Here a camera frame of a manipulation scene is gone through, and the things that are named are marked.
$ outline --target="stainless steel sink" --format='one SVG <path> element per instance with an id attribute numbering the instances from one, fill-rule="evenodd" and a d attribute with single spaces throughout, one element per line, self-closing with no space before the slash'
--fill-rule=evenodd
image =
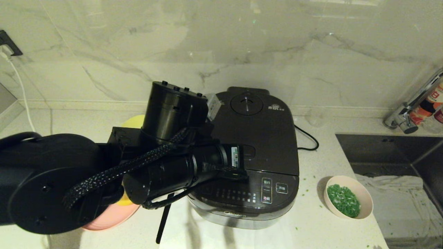
<path id="1" fill-rule="evenodd" d="M 336 135 L 356 174 L 414 175 L 443 216 L 443 138 Z"/>

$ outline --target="black power cord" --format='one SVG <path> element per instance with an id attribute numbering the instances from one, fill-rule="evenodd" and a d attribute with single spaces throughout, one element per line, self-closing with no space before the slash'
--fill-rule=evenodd
<path id="1" fill-rule="evenodd" d="M 294 127 L 296 129 L 298 129 L 299 131 L 303 132 L 306 136 L 308 136 L 312 140 L 314 140 L 314 142 L 317 144 L 314 148 L 297 147 L 298 150 L 314 151 L 314 150 L 317 150 L 320 147 L 320 143 L 315 139 L 315 137 L 313 137 L 311 134 L 307 133 L 306 131 L 300 129 L 300 127 L 298 127 L 297 125 L 294 125 Z"/>

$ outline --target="marble backsplash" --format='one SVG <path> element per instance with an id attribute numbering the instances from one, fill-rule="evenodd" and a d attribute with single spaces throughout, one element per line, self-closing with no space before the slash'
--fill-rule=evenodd
<path id="1" fill-rule="evenodd" d="M 147 101 L 151 82 L 388 108 L 443 66 L 441 0 L 2 0 L 36 101 Z M 22 98 L 0 60 L 0 82 Z"/>

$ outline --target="power cord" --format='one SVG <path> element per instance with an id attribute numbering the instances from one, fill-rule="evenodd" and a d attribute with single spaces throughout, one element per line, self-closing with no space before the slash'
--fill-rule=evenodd
<path id="1" fill-rule="evenodd" d="M 309 138 L 311 138 L 312 140 L 314 140 L 314 142 L 317 144 L 314 148 L 304 148 L 304 147 L 298 147 L 298 150 L 305 150 L 305 151 L 314 151 L 317 150 L 320 147 L 320 143 L 315 139 L 315 137 L 313 137 L 311 134 L 307 133 L 306 131 L 302 130 L 300 127 L 298 127 L 297 125 L 294 125 L 294 127 L 296 129 L 298 129 L 299 131 L 303 132 L 306 136 L 308 136 Z"/>
<path id="2" fill-rule="evenodd" d="M 34 124 L 32 123 L 31 114 L 29 113 L 29 106 L 27 104 L 25 87 L 23 86 L 22 78 L 20 77 L 20 74 L 19 74 L 16 66 L 12 62 L 11 55 L 13 53 L 14 52 L 12 51 L 12 49 L 8 45 L 4 44 L 4 45 L 0 46 L 0 55 L 1 55 L 1 57 L 3 57 L 7 62 L 9 62 L 9 64 L 11 64 L 12 68 L 14 69 L 14 71 L 15 71 L 15 73 L 17 75 L 17 78 L 19 79 L 20 87 L 22 88 L 23 100 L 25 102 L 26 114 L 27 114 L 27 117 L 28 117 L 29 125 L 31 126 L 32 131 L 35 132 L 35 127 L 34 127 Z"/>

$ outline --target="pink plate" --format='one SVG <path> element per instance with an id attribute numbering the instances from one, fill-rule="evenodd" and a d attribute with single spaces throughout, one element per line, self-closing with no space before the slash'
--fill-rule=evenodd
<path id="1" fill-rule="evenodd" d="M 83 226 L 83 229 L 89 231 L 103 231 L 113 228 L 127 219 L 129 219 L 138 209 L 140 205 L 131 204 L 128 206 L 120 206 L 112 204 L 95 220 Z"/>

